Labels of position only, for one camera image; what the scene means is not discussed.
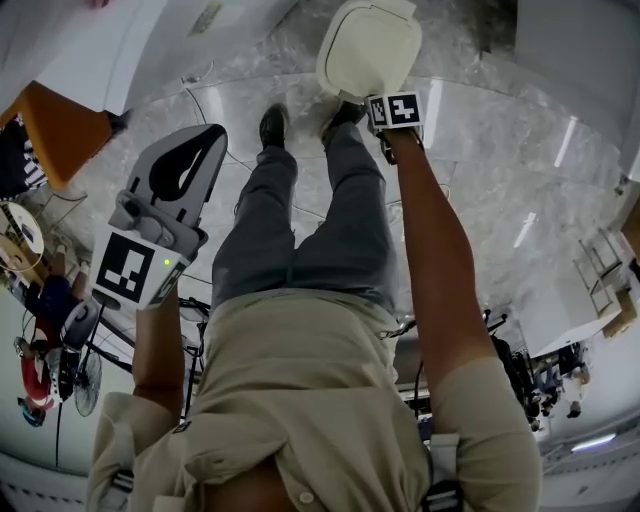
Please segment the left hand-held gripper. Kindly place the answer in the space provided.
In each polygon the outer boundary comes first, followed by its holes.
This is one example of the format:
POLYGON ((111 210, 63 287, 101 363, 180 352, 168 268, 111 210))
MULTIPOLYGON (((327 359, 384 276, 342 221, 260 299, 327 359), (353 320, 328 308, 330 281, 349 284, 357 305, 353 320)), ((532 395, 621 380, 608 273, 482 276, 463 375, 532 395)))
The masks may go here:
POLYGON ((195 225, 227 146, 226 130, 206 124, 180 129, 140 153, 128 191, 118 194, 109 222, 96 232, 90 285, 103 303, 155 308, 166 299, 208 241, 195 225), (178 201, 179 221, 144 198, 178 201))

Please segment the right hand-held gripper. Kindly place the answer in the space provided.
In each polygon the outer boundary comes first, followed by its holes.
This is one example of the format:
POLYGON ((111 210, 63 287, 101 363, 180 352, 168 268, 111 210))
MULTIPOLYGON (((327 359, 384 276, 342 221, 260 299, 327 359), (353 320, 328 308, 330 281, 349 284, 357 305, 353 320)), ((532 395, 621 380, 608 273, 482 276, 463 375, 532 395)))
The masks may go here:
POLYGON ((368 128, 380 141, 380 149, 390 165, 396 164, 392 148, 386 137, 387 131, 408 130, 421 149, 423 144, 423 114, 421 99, 415 91, 373 95, 365 99, 368 113, 368 128))

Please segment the person's left forearm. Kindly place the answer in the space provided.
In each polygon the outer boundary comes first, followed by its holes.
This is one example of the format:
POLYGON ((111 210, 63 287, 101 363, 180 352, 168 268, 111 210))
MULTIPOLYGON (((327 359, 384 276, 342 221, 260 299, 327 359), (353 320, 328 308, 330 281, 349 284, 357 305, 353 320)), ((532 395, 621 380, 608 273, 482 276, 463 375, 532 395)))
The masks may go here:
POLYGON ((176 287, 160 306, 136 312, 132 376, 136 396, 180 414, 185 360, 176 287))

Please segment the person's right forearm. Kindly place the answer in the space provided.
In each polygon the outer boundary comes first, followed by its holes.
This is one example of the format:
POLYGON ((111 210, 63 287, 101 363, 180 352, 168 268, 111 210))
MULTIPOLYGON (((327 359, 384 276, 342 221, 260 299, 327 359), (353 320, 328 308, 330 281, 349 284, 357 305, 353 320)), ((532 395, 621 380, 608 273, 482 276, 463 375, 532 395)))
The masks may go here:
POLYGON ((410 129, 384 135, 398 170, 413 310, 435 395, 452 372, 496 353, 477 301, 471 246, 417 135, 410 129))

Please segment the person's right dark shoe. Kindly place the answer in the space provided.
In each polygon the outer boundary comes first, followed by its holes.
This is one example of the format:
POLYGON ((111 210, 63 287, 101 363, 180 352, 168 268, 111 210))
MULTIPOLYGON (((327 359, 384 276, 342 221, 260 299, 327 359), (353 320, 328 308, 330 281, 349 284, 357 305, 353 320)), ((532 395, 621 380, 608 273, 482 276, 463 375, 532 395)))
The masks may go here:
POLYGON ((354 104, 341 100, 335 113, 325 122, 321 128, 320 140, 325 149, 328 148, 335 131, 345 123, 358 125, 367 114, 364 104, 354 104))

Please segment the person's left dark shoe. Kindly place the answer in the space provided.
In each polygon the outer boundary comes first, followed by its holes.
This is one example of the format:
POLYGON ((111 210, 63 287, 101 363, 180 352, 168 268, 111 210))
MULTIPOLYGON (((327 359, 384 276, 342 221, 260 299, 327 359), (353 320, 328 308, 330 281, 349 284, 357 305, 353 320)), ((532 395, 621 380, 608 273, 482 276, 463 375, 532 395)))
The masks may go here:
POLYGON ((285 137, 289 125, 289 114, 281 103, 271 105, 264 113, 259 124, 259 137, 264 149, 268 147, 285 148, 285 137))

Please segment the person's grey trousers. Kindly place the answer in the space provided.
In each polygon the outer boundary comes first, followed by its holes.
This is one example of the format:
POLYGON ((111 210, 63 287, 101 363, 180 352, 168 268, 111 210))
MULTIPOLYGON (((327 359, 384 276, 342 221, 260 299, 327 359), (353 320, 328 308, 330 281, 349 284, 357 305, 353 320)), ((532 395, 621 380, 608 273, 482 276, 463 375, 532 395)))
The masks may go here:
POLYGON ((296 160, 276 146, 258 155, 234 226, 212 264, 212 307, 250 293, 298 288, 355 295, 395 313, 386 181, 352 122, 331 130, 325 153, 332 200, 324 222, 301 244, 291 228, 296 160))

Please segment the orange furniture block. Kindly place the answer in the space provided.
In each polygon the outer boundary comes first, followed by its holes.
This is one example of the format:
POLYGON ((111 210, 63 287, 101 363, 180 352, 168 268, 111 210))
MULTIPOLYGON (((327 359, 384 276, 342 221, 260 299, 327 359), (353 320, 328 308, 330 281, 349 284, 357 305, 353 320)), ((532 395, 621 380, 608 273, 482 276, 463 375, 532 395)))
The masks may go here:
POLYGON ((108 113, 90 110, 37 83, 30 83, 0 114, 0 127, 21 115, 50 187, 66 188, 108 142, 108 113))

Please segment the black white patterned cloth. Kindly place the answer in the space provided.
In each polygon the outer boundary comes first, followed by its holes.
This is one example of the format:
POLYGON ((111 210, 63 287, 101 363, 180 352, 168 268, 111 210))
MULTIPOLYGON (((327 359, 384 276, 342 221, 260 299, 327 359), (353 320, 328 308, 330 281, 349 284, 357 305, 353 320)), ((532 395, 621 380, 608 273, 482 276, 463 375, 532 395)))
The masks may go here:
POLYGON ((0 128, 0 200, 13 200, 47 182, 23 116, 17 113, 0 128))

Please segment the round white stool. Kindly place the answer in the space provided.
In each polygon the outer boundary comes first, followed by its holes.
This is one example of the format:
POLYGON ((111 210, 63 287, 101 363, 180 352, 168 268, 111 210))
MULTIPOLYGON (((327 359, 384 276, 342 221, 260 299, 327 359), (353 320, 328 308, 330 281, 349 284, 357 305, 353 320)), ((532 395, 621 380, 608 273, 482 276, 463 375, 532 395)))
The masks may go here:
POLYGON ((0 268, 24 273, 41 261, 45 249, 42 230, 22 205, 0 201, 0 268))

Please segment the black floor fan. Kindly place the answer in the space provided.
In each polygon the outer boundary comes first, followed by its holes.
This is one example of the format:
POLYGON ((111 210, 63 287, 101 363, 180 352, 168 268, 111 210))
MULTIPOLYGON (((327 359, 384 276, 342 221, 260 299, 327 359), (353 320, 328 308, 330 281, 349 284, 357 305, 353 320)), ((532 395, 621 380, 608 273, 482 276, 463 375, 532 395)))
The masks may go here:
POLYGON ((73 380, 75 408, 83 418, 93 413, 98 402, 102 383, 102 360, 105 359, 115 366, 120 363, 116 355, 106 352, 94 342, 105 305, 91 301, 86 304, 85 309, 91 326, 89 333, 83 336, 80 361, 73 380))

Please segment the person's beige shirt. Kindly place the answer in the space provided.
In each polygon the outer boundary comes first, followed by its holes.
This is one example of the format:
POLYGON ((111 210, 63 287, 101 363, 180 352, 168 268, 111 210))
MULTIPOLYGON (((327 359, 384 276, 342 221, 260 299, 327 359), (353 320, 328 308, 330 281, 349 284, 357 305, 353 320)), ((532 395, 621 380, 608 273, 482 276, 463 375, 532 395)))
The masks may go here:
POLYGON ((396 390, 392 323, 334 292, 226 302, 183 423, 148 399, 105 397, 88 512, 204 512, 207 488, 266 460, 301 512, 418 512, 435 462, 396 390))

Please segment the white table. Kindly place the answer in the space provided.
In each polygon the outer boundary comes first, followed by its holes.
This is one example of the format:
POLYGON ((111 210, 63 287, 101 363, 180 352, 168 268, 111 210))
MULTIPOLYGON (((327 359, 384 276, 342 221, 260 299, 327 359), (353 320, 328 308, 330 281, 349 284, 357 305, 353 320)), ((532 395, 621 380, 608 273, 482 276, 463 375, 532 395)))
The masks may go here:
POLYGON ((546 294, 518 314, 526 349, 536 358, 600 332, 622 311, 616 297, 598 313, 588 296, 546 294))

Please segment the brown cardboard box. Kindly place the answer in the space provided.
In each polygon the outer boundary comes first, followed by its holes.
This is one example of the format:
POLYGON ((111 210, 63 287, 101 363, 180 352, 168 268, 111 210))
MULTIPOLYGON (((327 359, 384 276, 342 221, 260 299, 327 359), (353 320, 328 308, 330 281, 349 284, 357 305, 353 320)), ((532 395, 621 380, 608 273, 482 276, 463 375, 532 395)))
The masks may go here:
POLYGON ((605 339, 613 339, 624 333, 638 317, 630 289, 618 291, 616 298, 619 301, 621 311, 603 328, 602 333, 605 339))

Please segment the metal frame chair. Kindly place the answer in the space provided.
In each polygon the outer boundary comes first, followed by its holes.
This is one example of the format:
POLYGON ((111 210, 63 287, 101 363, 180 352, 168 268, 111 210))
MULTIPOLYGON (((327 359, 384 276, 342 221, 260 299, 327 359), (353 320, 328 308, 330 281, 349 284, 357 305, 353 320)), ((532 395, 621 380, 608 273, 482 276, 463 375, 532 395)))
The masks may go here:
POLYGON ((603 228, 579 239, 578 248, 573 259, 578 298, 596 319, 615 318, 622 311, 621 296, 628 291, 622 249, 603 228))

